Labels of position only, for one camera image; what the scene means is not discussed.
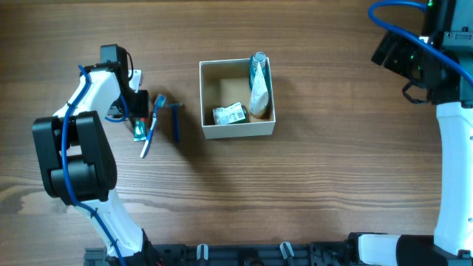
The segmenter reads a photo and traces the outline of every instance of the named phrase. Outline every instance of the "black clip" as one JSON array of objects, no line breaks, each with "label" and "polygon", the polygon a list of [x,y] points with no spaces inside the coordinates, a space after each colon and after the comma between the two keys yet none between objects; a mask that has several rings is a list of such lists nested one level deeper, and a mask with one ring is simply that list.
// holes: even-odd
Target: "black clip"
[{"label": "black clip", "polygon": [[289,242],[283,242],[279,246],[282,258],[287,262],[287,266],[294,266],[294,251]]},{"label": "black clip", "polygon": [[197,246],[197,261],[200,266],[208,265],[208,246],[206,244]]},{"label": "black clip", "polygon": [[77,106],[73,106],[72,103],[66,102],[67,107],[72,107],[74,109],[77,109]]},{"label": "black clip", "polygon": [[98,214],[98,208],[95,208],[95,211],[90,213],[90,219],[94,218],[95,215],[97,214]]},{"label": "black clip", "polygon": [[412,85],[415,85],[415,83],[412,82],[412,81],[409,82],[408,84],[406,84],[406,86],[404,86],[404,88],[402,88],[402,95],[403,95],[410,103],[413,103],[413,104],[425,104],[425,103],[429,103],[429,102],[430,102],[430,99],[429,99],[430,91],[427,92],[426,100],[414,99],[414,98],[412,98],[411,95],[407,94],[407,90],[410,89],[410,87],[412,87]]}]

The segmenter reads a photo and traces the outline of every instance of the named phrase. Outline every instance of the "wooden table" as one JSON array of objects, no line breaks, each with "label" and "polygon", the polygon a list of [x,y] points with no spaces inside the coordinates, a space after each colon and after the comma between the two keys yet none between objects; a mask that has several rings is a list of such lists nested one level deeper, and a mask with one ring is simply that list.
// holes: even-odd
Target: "wooden table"
[{"label": "wooden table", "polygon": [[[0,265],[82,265],[100,247],[89,222],[49,198],[31,126],[78,86],[78,64],[117,43],[143,88],[186,107],[148,157],[127,126],[105,122],[117,190],[155,244],[306,243],[351,231],[431,234],[441,146],[433,106],[370,61],[384,31],[373,1],[25,4],[0,6]],[[418,11],[380,13],[420,30]],[[277,122],[269,137],[205,140],[199,61],[271,59]]]}]

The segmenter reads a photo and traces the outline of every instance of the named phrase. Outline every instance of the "open box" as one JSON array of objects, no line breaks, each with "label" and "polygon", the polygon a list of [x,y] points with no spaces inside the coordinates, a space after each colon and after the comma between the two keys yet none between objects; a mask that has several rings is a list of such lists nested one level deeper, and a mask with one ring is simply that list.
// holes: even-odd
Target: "open box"
[{"label": "open box", "polygon": [[[249,112],[249,76],[250,58],[200,62],[200,114],[206,139],[273,134],[276,112],[269,58],[266,58],[265,76],[269,103],[261,119],[252,117]],[[247,123],[215,125],[212,110],[237,102],[246,110]]]}]

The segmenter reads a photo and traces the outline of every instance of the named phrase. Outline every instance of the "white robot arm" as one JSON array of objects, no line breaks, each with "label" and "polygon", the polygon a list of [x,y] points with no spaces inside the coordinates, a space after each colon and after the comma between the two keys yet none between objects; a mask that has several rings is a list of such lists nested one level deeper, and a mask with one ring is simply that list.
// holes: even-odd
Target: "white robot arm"
[{"label": "white robot arm", "polygon": [[[115,190],[115,159],[101,125],[110,112],[116,115],[119,111],[134,117],[148,115],[148,94],[138,90],[142,82],[141,71],[128,70],[126,54],[127,51],[117,45],[101,47],[101,60],[105,62],[86,67],[86,74],[80,76],[79,87],[67,104],[52,117],[35,121],[33,137],[48,194],[60,197],[67,205],[73,204],[91,220],[106,243],[108,263],[155,266],[159,255],[144,231],[126,212]],[[121,111],[128,109],[131,110],[128,114]],[[64,185],[64,161],[61,164],[59,154],[59,143],[64,141],[62,123],[66,123],[67,115],[65,140],[70,145],[81,146],[82,151],[80,155],[67,156],[66,160],[74,196]]]},{"label": "white robot arm", "polygon": [[[374,17],[376,7],[387,5],[407,5],[424,11],[422,36],[416,39],[413,34]],[[363,234],[357,247],[358,257],[364,263],[472,265],[472,10],[470,0],[428,1],[425,5],[382,1],[370,8],[370,18],[389,31],[372,61],[410,80],[403,94],[411,103],[431,101],[437,105],[442,137],[442,197],[433,236]],[[427,89],[427,99],[412,99],[406,93],[411,85]]]}]

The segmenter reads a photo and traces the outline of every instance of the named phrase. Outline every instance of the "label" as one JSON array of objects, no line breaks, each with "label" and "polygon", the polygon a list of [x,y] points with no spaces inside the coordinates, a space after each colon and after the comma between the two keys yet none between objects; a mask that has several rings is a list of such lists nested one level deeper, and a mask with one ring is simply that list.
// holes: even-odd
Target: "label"
[{"label": "label", "polygon": [[240,102],[225,108],[215,108],[213,113],[216,125],[228,125],[245,120],[245,112]]}]

